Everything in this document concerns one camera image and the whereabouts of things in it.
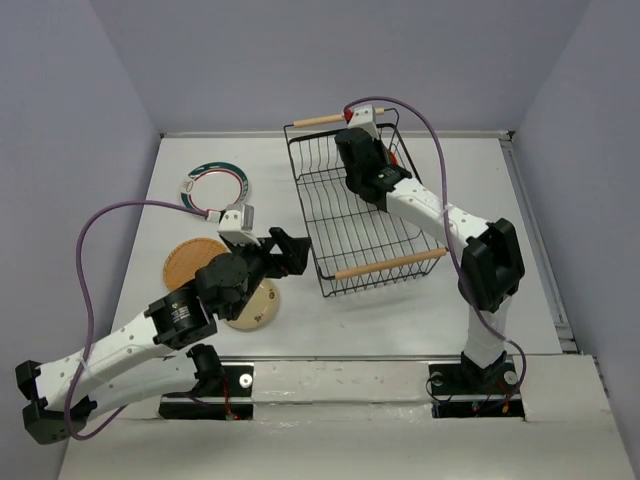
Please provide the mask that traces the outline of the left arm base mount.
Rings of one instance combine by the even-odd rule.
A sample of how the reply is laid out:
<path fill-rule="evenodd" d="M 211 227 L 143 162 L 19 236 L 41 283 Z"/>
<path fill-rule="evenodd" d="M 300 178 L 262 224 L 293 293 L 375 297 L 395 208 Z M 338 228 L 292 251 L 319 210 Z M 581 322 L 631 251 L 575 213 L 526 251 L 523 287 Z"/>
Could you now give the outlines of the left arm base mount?
<path fill-rule="evenodd" d="M 252 420 L 254 365 L 230 363 L 223 367 L 225 379 L 198 395 L 191 392 L 163 395 L 158 409 L 159 417 L 165 420 Z"/>

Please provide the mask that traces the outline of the black wire dish rack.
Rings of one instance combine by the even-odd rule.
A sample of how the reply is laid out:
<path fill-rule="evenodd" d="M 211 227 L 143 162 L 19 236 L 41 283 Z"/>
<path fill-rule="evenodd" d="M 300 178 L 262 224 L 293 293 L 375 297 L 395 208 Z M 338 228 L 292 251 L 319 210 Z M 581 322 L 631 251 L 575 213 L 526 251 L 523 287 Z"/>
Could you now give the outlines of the black wire dish rack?
<path fill-rule="evenodd" d="M 318 283 L 325 297 L 429 275 L 442 245 L 418 227 L 349 191 L 338 130 L 283 127 Z"/>

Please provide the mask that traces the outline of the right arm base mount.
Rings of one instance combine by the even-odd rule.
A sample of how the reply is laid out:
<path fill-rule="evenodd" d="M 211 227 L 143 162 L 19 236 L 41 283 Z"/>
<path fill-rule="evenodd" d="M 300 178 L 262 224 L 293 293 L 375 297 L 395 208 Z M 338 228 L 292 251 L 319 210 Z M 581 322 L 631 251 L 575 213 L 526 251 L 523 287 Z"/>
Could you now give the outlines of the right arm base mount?
<path fill-rule="evenodd" d="M 514 364 L 507 362 L 495 380 L 484 386 L 470 386 L 460 364 L 436 363 L 429 366 L 425 390 L 431 398 L 435 419 L 525 418 L 519 393 L 513 387 L 519 379 Z"/>

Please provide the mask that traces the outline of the white plate teal red rim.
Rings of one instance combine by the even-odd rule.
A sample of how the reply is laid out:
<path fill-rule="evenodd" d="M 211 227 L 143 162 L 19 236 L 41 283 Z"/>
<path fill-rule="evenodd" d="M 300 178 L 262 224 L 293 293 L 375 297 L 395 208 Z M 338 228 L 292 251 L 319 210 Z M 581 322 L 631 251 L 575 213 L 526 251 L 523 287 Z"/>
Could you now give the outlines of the white plate teal red rim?
<path fill-rule="evenodd" d="M 249 178 L 240 167 L 228 162 L 210 162 L 186 175 L 179 188 L 179 198 L 185 207 L 209 213 L 242 203 L 249 191 Z"/>

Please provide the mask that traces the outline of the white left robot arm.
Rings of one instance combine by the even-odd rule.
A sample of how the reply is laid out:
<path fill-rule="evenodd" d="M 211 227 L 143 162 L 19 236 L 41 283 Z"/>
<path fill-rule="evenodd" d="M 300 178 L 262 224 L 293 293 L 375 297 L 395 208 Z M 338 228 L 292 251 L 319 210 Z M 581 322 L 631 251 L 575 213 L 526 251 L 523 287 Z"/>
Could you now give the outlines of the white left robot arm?
<path fill-rule="evenodd" d="M 88 421 L 151 396 L 219 388 L 224 370 L 204 339 L 216 334 L 218 321 L 237 320 L 264 280 L 303 274 L 311 240 L 280 227 L 257 237 L 220 224 L 218 234 L 226 252 L 119 330 L 59 360 L 17 366 L 17 386 L 28 401 L 24 427 L 38 444 L 85 440 Z"/>

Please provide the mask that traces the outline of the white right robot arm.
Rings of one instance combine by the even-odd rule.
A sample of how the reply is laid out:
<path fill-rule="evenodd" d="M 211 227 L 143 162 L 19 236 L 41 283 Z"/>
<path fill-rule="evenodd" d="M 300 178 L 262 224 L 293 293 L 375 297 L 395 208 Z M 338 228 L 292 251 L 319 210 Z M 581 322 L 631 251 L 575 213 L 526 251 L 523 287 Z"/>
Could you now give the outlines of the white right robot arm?
<path fill-rule="evenodd" d="M 490 222 L 449 202 L 444 152 L 439 139 L 433 141 L 440 164 L 440 195 L 392 163 L 382 141 L 365 129 L 343 129 L 335 136 L 352 193 L 446 246 L 458 290 L 469 305 L 460 379 L 468 390 L 482 392 L 498 379 L 506 359 L 506 316 L 525 274 L 524 262 L 510 221 Z"/>

